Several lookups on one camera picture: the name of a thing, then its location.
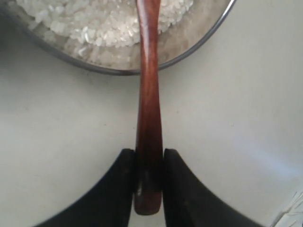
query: white countertop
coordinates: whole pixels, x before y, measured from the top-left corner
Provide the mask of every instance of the white countertop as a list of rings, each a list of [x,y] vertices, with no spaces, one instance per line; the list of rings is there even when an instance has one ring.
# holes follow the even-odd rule
[[[239,0],[201,49],[160,72],[164,147],[266,226],[303,191],[302,9],[302,0]],[[138,89],[139,77],[67,65],[7,27],[0,226],[54,215],[89,190],[122,148],[134,148]],[[301,227],[303,205],[294,212],[293,227]],[[133,213],[129,226],[164,227],[163,212]]]

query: wooden spoon handle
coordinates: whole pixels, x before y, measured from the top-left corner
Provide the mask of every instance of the wooden spoon handle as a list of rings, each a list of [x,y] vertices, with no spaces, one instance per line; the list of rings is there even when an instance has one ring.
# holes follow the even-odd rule
[[[134,208],[140,215],[159,211],[162,190],[162,128],[158,84],[160,0],[136,0],[141,38],[141,82],[137,126],[137,185]]]

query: stainless steel bowl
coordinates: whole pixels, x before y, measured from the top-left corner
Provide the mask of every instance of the stainless steel bowl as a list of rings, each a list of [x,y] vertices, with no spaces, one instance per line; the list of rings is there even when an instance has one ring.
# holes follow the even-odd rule
[[[204,44],[224,21],[236,0],[194,0],[182,20],[159,37],[159,69],[186,58]],[[90,71],[111,75],[133,75],[140,72],[140,46],[99,47],[98,57],[91,59],[96,48],[91,44],[54,34],[55,41],[45,33],[53,33],[42,23],[32,28],[33,17],[16,4],[16,0],[0,0],[0,14],[19,26],[37,45],[56,57]]]

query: uncooked white rice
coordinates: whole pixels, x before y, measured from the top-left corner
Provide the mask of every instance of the uncooked white rice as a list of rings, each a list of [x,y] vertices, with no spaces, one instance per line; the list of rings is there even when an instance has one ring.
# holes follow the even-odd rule
[[[32,26],[44,23],[81,44],[123,47],[140,39],[135,0],[17,0],[17,4],[35,18]],[[193,0],[161,0],[159,33],[179,22],[192,5]]]

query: wooden spoon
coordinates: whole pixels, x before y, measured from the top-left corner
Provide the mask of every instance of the wooden spoon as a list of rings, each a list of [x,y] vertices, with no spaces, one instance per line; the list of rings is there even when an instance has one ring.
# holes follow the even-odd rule
[[[134,209],[152,215],[161,206],[162,128],[158,84],[160,0],[136,0],[141,38],[141,82],[137,125],[137,182]]]

